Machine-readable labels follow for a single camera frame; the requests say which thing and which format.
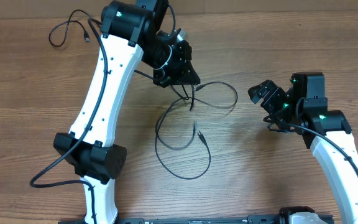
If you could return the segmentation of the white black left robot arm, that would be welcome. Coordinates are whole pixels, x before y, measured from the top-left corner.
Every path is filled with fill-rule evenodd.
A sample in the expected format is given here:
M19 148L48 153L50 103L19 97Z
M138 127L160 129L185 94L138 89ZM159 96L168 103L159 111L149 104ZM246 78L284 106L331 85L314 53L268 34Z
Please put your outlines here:
M160 27L167 1L113 1L101 15L96 37L99 61L82 109L69 132L58 133L53 146L71 164L86 197L83 223L114 223L114 181L126 159L115 144L119 110L138 64L153 68L160 87L200 83L191 64L191 47L181 29L166 33Z

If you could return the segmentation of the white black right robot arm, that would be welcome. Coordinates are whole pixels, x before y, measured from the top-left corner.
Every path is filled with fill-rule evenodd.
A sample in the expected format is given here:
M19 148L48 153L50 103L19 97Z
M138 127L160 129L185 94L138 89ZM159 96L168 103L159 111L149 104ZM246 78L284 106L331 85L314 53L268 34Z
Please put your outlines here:
M358 153L344 113L328 109L321 72L297 72L284 91L271 80L249 88L253 103L268 113L264 121L279 133L297 133L319 162L343 223L358 223Z

